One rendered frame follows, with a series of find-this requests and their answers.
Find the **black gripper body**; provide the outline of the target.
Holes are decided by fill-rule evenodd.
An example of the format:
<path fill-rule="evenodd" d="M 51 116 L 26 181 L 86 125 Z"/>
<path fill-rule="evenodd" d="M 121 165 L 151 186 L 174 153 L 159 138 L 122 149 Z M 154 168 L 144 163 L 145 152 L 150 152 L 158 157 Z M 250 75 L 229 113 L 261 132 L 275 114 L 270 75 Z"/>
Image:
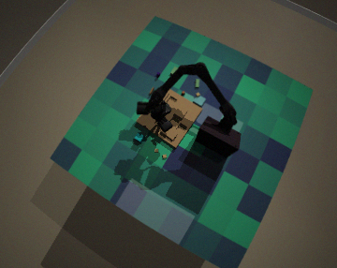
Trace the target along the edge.
<path fill-rule="evenodd" d="M 172 128 L 172 123 L 169 120 L 167 121 L 165 116 L 163 117 L 163 114 L 165 113 L 163 112 L 161 116 L 155 117 L 153 116 L 153 113 L 151 112 L 151 115 L 154 118 L 154 120 L 156 122 L 159 122 L 162 125 L 160 128 L 163 130 L 163 132 L 167 132 L 168 130 Z"/>

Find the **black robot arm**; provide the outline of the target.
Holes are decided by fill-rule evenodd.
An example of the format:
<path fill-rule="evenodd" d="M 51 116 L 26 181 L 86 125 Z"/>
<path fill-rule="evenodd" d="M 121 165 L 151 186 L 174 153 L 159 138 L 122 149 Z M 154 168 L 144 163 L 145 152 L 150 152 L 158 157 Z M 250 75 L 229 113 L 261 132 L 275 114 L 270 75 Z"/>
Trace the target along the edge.
<path fill-rule="evenodd" d="M 169 79 L 158 89 L 152 92 L 151 98 L 148 102 L 138 101 L 137 102 L 137 114 L 148 115 L 151 111 L 153 116 L 159 117 L 163 114 L 169 114 L 172 108 L 163 100 L 167 91 L 172 88 L 172 86 L 184 75 L 197 75 L 201 80 L 203 80 L 209 89 L 211 90 L 214 97 L 217 99 L 221 107 L 219 107 L 220 112 L 224 117 L 220 120 L 217 128 L 224 133 L 228 134 L 233 125 L 237 124 L 236 112 L 233 106 L 225 99 L 203 62 L 198 62 L 192 65 L 179 66 L 179 68 L 169 77 Z M 163 100 L 163 101 L 162 101 Z M 162 101 L 162 102 L 161 102 Z M 160 104 L 159 104 L 160 103 Z"/>

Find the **teal cube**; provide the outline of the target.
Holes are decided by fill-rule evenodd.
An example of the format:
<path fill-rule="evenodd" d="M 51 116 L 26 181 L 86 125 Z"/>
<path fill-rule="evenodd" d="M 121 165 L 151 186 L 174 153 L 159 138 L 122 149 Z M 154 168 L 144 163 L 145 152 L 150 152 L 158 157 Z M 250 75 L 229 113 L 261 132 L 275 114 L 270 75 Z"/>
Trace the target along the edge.
<path fill-rule="evenodd" d="M 137 133 L 137 135 L 135 136 L 134 138 L 136 141 L 142 143 L 143 140 L 145 139 L 144 135 L 140 134 L 140 133 Z"/>

